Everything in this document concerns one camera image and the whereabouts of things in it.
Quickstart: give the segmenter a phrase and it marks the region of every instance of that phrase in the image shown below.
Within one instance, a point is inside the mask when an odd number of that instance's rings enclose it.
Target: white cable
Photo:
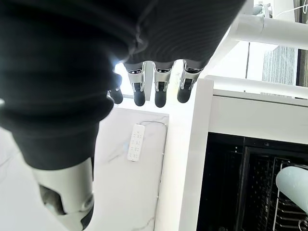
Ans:
[[[307,5],[303,8],[303,13],[307,14]]]
[[[276,15],[275,18],[277,18],[279,15],[281,15],[281,14],[283,14],[283,13],[287,13],[287,12],[290,12],[290,11],[295,11],[295,10],[300,9],[300,8],[304,8],[304,9],[303,9],[303,13],[307,13],[307,7],[308,7],[308,4],[304,4],[304,5],[302,5],[302,6],[299,6],[299,7],[296,7],[296,8],[290,9],[290,10],[287,10],[287,11],[280,12],[278,15]]]

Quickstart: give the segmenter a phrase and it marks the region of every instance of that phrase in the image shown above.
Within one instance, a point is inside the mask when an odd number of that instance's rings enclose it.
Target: black fingertip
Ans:
[[[166,91],[156,91],[155,92],[155,105],[159,108],[165,106],[167,100]]]
[[[178,101],[180,103],[186,103],[189,100],[190,96],[191,96],[191,92],[192,92],[192,90],[179,88],[179,91],[178,91]]]
[[[114,100],[116,104],[120,104],[123,102],[123,95],[122,95],[121,89],[111,90],[110,97]]]
[[[143,106],[145,103],[145,94],[144,91],[134,92],[134,101],[135,104],[139,107]]]

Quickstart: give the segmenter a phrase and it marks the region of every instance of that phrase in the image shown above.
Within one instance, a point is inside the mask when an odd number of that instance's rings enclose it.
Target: electrical outlet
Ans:
[[[141,147],[143,142],[145,126],[135,124],[131,134],[127,159],[130,161],[139,161]]]

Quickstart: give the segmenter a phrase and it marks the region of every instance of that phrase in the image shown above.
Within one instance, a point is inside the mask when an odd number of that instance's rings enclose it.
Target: robotic hand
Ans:
[[[44,205],[70,231],[92,217],[99,122],[123,100],[124,62],[136,105],[153,61],[163,107],[174,62],[184,59],[178,100],[188,101],[244,0],[3,0],[0,126],[12,132]]]

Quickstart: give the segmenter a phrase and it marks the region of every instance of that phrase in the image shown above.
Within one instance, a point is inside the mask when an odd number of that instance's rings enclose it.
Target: marble surface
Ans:
[[[95,208],[87,231],[153,231],[169,117],[115,108],[100,124]],[[127,160],[134,124],[145,126],[139,162]],[[10,134],[0,130],[0,218],[6,231],[65,231],[44,208],[31,170]]]

